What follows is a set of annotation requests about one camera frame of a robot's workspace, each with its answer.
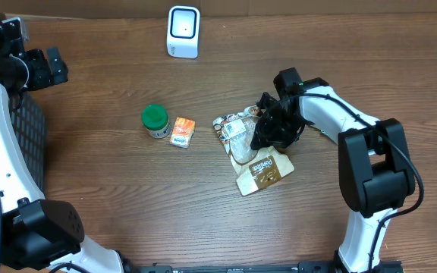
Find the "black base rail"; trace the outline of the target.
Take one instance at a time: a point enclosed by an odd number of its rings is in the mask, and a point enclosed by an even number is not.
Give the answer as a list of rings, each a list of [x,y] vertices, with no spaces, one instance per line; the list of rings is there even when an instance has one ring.
[[[236,265],[222,267],[182,267],[170,265],[139,266],[131,269],[135,273],[341,273],[345,268],[334,262],[299,262],[297,265]]]

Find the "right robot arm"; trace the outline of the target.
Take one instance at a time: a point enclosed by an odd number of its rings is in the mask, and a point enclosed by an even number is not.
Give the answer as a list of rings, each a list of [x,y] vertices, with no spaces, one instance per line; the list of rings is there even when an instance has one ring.
[[[325,272],[401,272],[400,262],[380,259],[382,241],[390,220],[415,209],[405,209],[405,199],[424,193],[401,123],[364,114],[322,78],[302,80],[293,67],[280,71],[273,84],[278,98],[263,93],[258,101],[263,113],[251,148],[287,148],[307,125],[323,131],[338,146],[339,187],[350,209],[333,260],[302,262],[298,270],[317,266]]]

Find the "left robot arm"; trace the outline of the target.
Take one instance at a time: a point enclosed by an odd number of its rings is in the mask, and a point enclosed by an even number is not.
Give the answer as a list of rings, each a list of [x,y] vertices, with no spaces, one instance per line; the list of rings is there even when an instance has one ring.
[[[26,50],[24,22],[0,19],[0,268],[131,272],[89,238],[76,209],[44,196],[47,123],[31,92],[65,83],[56,48]]]

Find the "green lid jar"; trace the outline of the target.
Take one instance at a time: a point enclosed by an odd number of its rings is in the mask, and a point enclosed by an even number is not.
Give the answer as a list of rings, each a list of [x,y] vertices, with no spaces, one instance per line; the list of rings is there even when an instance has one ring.
[[[149,135],[153,138],[162,139],[170,133],[169,116],[161,105],[148,105],[145,107],[141,120]]]

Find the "beige brown snack pouch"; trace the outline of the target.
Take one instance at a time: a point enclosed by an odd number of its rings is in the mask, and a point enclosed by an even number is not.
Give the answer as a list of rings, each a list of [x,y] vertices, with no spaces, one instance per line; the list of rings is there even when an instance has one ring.
[[[294,171],[288,156],[276,148],[253,150],[250,147],[261,114],[261,109],[253,105],[212,122],[237,174],[236,183],[242,196],[263,190]]]

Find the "small orange box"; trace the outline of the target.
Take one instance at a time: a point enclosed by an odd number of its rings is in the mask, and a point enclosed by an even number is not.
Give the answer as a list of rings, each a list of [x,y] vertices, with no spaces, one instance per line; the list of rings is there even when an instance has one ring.
[[[170,144],[181,148],[188,148],[194,134],[196,122],[177,117],[170,136]]]

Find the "grey plastic mesh basket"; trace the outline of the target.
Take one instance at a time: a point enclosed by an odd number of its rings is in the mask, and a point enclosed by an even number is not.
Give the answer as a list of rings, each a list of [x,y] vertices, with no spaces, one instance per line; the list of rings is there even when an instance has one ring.
[[[43,111],[29,93],[9,99],[11,123],[25,164],[41,191],[46,187],[48,126]]]

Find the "white barcode scanner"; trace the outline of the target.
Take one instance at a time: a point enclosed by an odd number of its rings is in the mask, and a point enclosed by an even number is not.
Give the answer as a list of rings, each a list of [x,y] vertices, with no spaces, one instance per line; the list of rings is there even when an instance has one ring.
[[[199,54],[200,11],[192,6],[175,5],[168,13],[166,46],[174,58],[195,59]]]

